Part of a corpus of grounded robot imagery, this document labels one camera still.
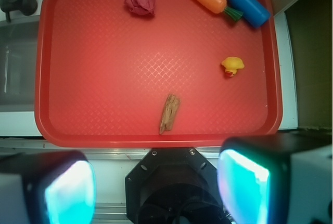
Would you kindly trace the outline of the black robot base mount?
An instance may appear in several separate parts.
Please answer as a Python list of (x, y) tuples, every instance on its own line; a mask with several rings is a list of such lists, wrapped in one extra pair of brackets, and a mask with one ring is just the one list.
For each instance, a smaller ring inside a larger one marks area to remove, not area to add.
[(216, 168), (195, 148), (153, 148), (125, 178), (132, 223), (230, 223)]

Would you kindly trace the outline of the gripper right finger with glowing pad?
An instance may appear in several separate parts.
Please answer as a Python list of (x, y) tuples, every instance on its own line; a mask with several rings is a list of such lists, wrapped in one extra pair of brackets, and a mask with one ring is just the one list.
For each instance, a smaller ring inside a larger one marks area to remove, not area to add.
[(332, 136), (230, 137), (217, 185), (236, 223), (332, 223)]

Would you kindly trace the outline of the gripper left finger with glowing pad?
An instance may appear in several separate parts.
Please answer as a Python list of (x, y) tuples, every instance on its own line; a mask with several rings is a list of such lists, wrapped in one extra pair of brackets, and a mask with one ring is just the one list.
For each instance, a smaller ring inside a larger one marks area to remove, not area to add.
[(1, 156), (1, 223), (91, 223), (92, 164), (80, 151)]

